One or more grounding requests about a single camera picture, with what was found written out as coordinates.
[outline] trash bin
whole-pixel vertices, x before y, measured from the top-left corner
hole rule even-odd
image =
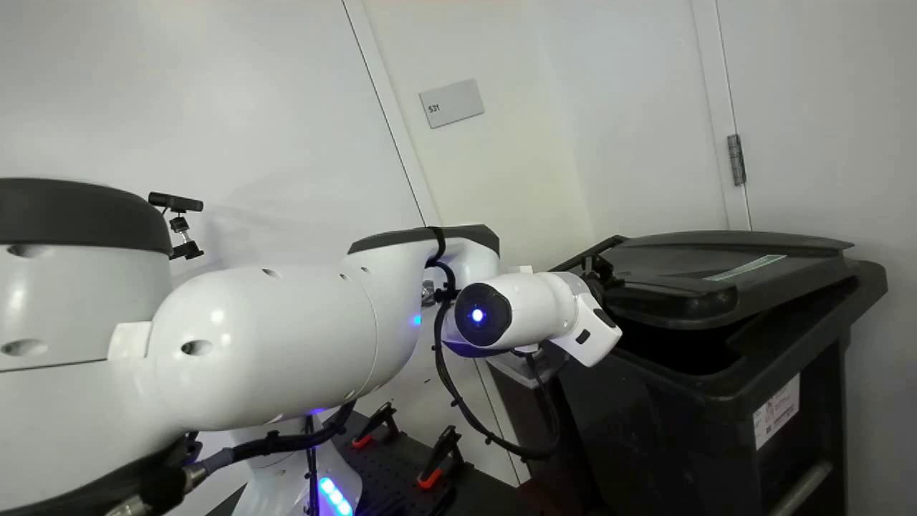
[[[848,328],[886,272],[848,243],[681,233],[590,250],[624,338],[558,385],[617,516],[846,513]]]

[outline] label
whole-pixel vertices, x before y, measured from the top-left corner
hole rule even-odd
[[[753,445],[763,450],[799,412],[799,375],[753,409]]]
[[[721,282],[730,282],[730,279],[740,279],[740,276],[760,272],[760,270],[766,270],[770,263],[779,263],[779,260],[786,260],[786,255],[763,255],[763,259],[753,259],[749,263],[740,263],[734,270],[727,270],[727,272],[709,276],[704,282],[721,285]]]

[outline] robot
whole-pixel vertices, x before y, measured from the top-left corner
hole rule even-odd
[[[170,259],[201,250],[171,247],[153,204],[8,177],[0,243],[0,513],[164,513],[176,503],[148,481],[183,495],[210,472],[155,478],[187,437],[350,409],[406,365],[426,266],[462,290],[442,333],[465,355],[554,342],[590,368],[620,342],[577,276],[499,276],[488,227],[385,233],[339,263],[237,266],[171,290]]]

